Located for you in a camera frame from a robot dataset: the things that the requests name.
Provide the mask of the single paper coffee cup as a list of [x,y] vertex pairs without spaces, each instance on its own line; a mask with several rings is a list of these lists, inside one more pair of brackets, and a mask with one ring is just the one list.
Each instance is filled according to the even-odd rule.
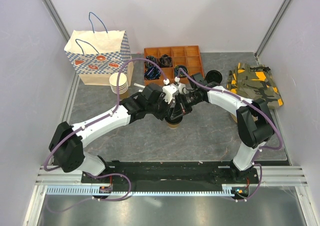
[[180,122],[168,122],[167,124],[171,129],[176,129],[180,125]]

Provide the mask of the black coffee cup lid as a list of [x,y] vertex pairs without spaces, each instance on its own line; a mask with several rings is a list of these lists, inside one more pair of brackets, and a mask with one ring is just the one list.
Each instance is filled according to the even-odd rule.
[[171,119],[169,116],[167,116],[164,119],[165,119],[165,121],[167,123],[168,122],[181,122],[183,120],[183,116],[180,116],[180,117],[177,117],[177,118],[174,118],[174,119]]

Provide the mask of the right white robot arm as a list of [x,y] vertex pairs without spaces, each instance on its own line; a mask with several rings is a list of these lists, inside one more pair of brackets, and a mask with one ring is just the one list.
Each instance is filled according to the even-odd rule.
[[240,183],[253,167],[258,150],[275,133],[275,125],[264,100],[237,96],[221,86],[220,82],[219,79],[205,79],[201,73],[197,73],[189,79],[192,89],[185,92],[185,85],[176,77],[172,84],[175,105],[169,118],[181,118],[191,113],[192,107],[201,102],[219,106],[235,116],[241,144],[236,156],[231,160],[229,177],[233,182]]

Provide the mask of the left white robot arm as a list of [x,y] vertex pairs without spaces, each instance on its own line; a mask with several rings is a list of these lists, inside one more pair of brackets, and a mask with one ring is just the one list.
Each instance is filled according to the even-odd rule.
[[50,155],[63,172],[85,171],[99,183],[104,183],[110,177],[109,169],[100,157],[85,153],[84,148],[102,135],[141,120],[147,114],[163,120],[178,92],[176,84],[160,87],[151,83],[96,117],[74,125],[62,122],[50,142]]

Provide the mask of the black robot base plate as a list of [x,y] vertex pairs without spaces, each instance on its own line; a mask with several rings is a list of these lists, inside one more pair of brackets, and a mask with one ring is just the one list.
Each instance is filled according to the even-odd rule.
[[199,182],[211,185],[221,184],[256,184],[259,182],[257,170],[250,167],[243,173],[238,173],[229,162],[221,161],[166,161],[166,162],[107,162],[106,168],[97,178],[82,174],[83,183],[111,183],[113,186],[125,186],[127,180],[118,174],[129,178],[133,187],[145,186],[147,183],[173,181]]

